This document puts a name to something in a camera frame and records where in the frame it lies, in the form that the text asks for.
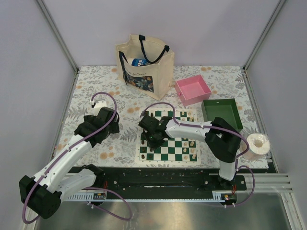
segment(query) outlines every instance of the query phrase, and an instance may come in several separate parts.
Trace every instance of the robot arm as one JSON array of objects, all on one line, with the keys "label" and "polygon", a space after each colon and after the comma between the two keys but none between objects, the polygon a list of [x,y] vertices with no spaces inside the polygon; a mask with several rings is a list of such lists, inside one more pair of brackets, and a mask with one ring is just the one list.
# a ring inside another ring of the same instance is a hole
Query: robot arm
[{"label": "robot arm", "polygon": [[206,142],[214,156],[220,160],[219,176],[227,181],[233,180],[236,174],[236,154],[241,139],[227,132],[201,127],[215,126],[236,131],[225,120],[218,117],[213,122],[181,121],[180,124],[197,127],[179,125],[172,117],[162,117],[159,121],[147,114],[140,121],[139,126],[144,129],[142,135],[147,140],[151,150],[160,147],[165,138],[189,138]]},{"label": "robot arm", "polygon": [[82,141],[84,137],[104,126],[111,119],[113,113],[114,110],[107,108],[105,102],[97,102],[94,105],[94,114],[84,116],[84,122],[79,124],[65,148],[32,178],[25,175],[20,180],[22,202],[25,203],[30,190],[40,180],[27,205],[42,218],[47,219],[57,211],[65,198],[86,187],[100,186],[101,180],[103,180],[103,171],[93,165],[86,166],[68,179],[63,180],[63,178],[75,163],[97,143],[101,144],[109,134],[119,132],[119,116],[116,114],[111,123],[103,130]]}]

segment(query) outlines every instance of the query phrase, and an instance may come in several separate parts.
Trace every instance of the table surface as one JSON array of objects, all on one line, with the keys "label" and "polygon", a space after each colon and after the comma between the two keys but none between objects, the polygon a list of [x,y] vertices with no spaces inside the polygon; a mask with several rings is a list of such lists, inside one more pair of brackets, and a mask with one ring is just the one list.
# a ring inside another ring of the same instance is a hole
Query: table surface
[{"label": "table surface", "polygon": [[[173,87],[161,101],[169,102],[175,108],[184,108],[174,89],[175,81],[198,74],[204,77],[212,91],[210,99],[235,98],[244,127],[241,131],[244,137],[258,132],[255,114],[239,66],[174,67]],[[135,163],[139,112],[148,105],[157,102],[157,100],[139,92],[133,87],[126,86],[125,83],[117,79],[116,67],[81,67],[57,146],[57,153],[65,147],[72,137],[74,130],[83,122],[83,116],[92,114],[90,98],[96,92],[108,92],[114,96],[120,117],[120,133],[112,134],[101,145],[96,145],[76,163],[76,166],[94,164],[103,167],[187,167],[186,165],[140,165]],[[95,99],[106,100],[107,105],[113,108],[113,102],[110,98],[98,95]],[[157,107],[165,108],[167,105],[162,104]],[[203,121],[201,103],[192,104],[185,108],[196,109],[198,121]],[[201,165],[188,167],[219,168],[219,161],[204,142],[200,143],[200,150]],[[247,161],[241,157],[239,165],[247,165],[251,168],[268,168],[265,158],[257,161]]]},{"label": "table surface", "polygon": [[[239,202],[247,194],[239,194]],[[254,194],[244,205],[224,208],[196,202],[131,202],[133,217],[122,221],[84,202],[63,202],[49,219],[39,218],[35,230],[290,230],[279,194]],[[101,207],[128,217],[123,202]]]}]

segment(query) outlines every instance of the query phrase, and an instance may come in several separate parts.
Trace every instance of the floral tablecloth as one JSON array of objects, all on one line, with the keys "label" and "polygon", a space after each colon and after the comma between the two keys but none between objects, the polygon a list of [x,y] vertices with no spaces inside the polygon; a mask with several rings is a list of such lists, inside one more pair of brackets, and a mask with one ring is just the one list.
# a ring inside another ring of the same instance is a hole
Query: floral tablecloth
[{"label": "floral tablecloth", "polygon": [[[249,134],[258,131],[255,115],[239,67],[175,67],[174,82],[197,74],[201,74],[210,87],[212,91],[210,99],[236,99],[244,127],[241,131],[243,136],[247,137]],[[172,89],[161,101],[169,102],[175,108],[184,108],[174,89],[174,82]],[[97,144],[76,163],[76,166],[92,163],[102,167],[180,167],[179,165],[139,165],[135,163],[139,111],[157,101],[118,80],[116,67],[83,66],[81,68],[57,146],[57,153],[65,147],[76,127],[83,122],[83,116],[92,113],[89,103],[90,98],[94,93],[101,91],[113,95],[117,102],[120,116],[120,133],[110,135],[101,145]],[[98,95],[95,99],[105,99],[108,106],[113,108],[111,99],[103,95]],[[159,105],[159,107],[163,108],[167,107],[167,105]],[[192,104],[186,108],[196,109],[199,121],[203,121],[201,103]],[[219,168],[219,161],[213,156],[205,143],[200,143],[200,150],[201,165],[190,167]],[[241,157],[239,165],[242,164],[251,168],[268,168],[266,159],[251,162]]]}]

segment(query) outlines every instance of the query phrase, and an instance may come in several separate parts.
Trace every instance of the chessboard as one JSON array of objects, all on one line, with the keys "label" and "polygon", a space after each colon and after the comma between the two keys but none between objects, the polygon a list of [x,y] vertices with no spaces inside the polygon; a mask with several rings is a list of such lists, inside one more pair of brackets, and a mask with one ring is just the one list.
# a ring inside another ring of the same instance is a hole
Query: chessboard
[{"label": "chessboard", "polygon": [[[160,120],[163,116],[173,116],[173,110],[159,108],[148,110],[148,115]],[[177,109],[175,118],[182,121],[197,121],[196,110]],[[187,138],[165,139],[163,145],[150,151],[146,139],[142,136],[143,129],[138,127],[135,161],[139,164],[172,164],[198,165],[201,163],[199,141]]]}]

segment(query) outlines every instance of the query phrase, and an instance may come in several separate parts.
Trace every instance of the green tray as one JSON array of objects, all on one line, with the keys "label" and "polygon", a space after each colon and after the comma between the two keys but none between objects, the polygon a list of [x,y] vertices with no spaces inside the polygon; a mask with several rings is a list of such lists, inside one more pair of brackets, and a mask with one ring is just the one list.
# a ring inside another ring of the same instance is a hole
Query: green tray
[{"label": "green tray", "polygon": [[201,109],[204,121],[213,121],[220,117],[236,131],[240,132],[243,129],[235,99],[203,100]]}]

